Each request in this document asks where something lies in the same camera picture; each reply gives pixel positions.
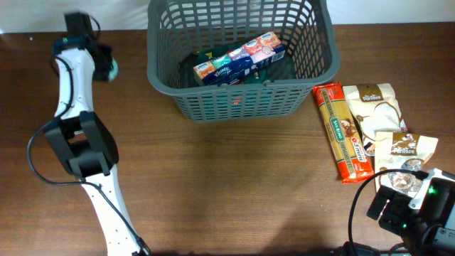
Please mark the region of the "light teal snack wrapper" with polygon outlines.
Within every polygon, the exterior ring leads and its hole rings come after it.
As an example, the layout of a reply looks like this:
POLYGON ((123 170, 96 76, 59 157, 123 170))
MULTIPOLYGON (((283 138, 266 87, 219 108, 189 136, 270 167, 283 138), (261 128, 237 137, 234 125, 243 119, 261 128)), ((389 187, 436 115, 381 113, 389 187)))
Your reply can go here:
POLYGON ((114 58, 112 58, 111 67, 109 68, 109 72, 107 74, 108 81, 112 82, 117 77, 118 73, 119 73, 118 63, 114 58))

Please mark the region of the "Kleenex tissue pack box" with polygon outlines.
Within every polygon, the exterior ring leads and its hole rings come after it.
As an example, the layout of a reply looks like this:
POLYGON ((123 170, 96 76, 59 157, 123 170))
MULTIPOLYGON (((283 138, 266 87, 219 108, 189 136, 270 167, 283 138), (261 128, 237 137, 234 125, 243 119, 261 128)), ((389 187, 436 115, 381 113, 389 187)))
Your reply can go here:
POLYGON ((193 67, 198 85, 234 85, 281 60, 285 46, 273 31, 246 43, 199 53, 193 67))

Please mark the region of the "green Nescafe coffee bag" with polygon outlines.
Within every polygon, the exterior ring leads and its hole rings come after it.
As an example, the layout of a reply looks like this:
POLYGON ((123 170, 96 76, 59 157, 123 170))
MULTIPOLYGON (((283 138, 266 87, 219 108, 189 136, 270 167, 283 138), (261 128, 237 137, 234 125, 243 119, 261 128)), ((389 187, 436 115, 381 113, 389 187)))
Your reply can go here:
POLYGON ((251 57, 232 60, 228 54, 199 63, 193 67, 197 86, 262 84, 266 81, 295 78, 292 59, 288 54, 280 53, 260 63, 254 63, 251 57))

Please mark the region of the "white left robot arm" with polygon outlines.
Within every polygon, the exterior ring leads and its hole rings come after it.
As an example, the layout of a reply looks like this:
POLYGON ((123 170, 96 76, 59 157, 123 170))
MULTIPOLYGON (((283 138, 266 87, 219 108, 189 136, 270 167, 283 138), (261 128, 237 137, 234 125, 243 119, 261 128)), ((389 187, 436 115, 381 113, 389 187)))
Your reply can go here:
POLYGON ((108 255, 147 255, 120 191, 117 145, 93 107, 93 80, 109 81, 117 74, 110 49, 89 36, 67 36, 55 42, 53 55, 59 98, 45 137, 63 168, 90 197, 108 255))

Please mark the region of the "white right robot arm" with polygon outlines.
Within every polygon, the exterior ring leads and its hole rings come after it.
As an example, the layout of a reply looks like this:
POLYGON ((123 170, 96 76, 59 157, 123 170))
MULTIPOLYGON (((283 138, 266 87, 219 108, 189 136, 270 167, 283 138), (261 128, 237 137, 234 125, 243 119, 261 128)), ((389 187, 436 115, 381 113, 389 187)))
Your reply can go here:
POLYGON ((387 198, 379 225, 399 235, 411 255, 454 254, 454 175, 430 171, 413 198, 384 186, 380 191, 387 198))

